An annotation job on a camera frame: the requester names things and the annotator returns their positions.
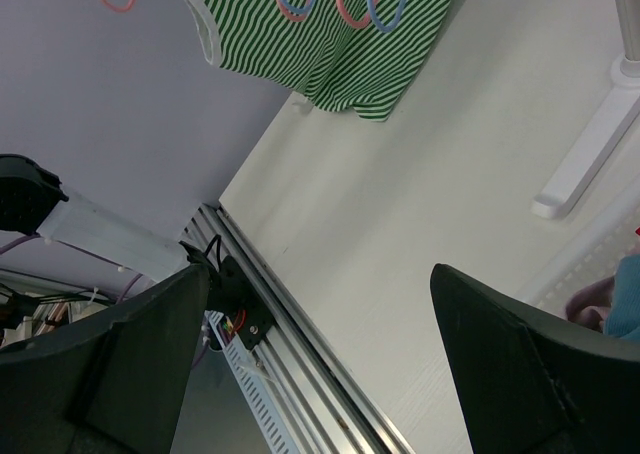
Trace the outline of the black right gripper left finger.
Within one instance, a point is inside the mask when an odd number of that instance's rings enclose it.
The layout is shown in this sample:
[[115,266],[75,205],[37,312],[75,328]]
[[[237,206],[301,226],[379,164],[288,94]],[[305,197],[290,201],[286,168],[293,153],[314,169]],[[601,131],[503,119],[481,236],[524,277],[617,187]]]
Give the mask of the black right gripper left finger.
[[1,351],[4,453],[167,453],[208,295],[191,266]]

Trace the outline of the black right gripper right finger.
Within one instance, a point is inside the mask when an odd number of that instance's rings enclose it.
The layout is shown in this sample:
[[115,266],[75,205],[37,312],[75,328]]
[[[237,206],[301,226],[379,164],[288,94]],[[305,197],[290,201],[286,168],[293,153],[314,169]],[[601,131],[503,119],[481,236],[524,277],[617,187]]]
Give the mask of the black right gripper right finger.
[[639,345],[565,321],[445,264],[430,291],[476,453],[636,453]]

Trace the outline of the pink tank top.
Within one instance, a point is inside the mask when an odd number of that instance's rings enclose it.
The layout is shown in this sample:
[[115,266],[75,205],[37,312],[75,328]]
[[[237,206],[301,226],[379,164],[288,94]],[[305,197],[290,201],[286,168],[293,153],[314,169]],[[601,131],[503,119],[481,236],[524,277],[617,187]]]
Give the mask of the pink tank top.
[[564,307],[565,319],[602,333],[612,307],[615,281],[608,277],[575,293]]

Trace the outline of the blue tank top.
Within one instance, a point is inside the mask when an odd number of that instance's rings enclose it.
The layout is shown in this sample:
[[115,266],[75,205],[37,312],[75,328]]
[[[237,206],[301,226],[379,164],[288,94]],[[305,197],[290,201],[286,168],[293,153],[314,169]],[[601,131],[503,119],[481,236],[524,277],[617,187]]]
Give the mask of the blue tank top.
[[605,335],[639,341],[639,255],[621,260],[614,275],[611,310],[604,323]]

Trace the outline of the green white striped tank top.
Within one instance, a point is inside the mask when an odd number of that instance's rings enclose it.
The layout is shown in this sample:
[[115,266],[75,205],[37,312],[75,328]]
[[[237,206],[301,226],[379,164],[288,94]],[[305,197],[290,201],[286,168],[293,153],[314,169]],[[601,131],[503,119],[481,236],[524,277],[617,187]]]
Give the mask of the green white striped tank top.
[[205,59],[266,79],[327,112],[352,110],[384,122],[419,73],[452,0],[408,0],[391,33],[372,23],[348,27],[335,0],[317,0],[302,22],[286,19],[275,0],[183,0]]

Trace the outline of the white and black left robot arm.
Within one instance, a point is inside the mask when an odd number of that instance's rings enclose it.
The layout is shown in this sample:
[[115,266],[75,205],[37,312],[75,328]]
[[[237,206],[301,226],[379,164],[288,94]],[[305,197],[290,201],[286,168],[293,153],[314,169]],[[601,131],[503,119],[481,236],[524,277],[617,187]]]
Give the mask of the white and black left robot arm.
[[1,156],[1,229],[86,251],[154,282],[200,265],[218,273],[199,249],[162,237],[62,184],[21,155]]

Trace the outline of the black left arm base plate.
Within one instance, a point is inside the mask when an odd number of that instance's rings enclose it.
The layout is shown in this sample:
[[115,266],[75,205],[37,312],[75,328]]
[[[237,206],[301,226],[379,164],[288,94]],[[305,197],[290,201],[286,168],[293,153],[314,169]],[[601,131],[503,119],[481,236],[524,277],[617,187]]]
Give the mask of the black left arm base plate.
[[206,309],[227,316],[232,333],[247,350],[253,350],[275,325],[272,312],[232,256],[227,255],[219,268],[210,267],[209,274]]

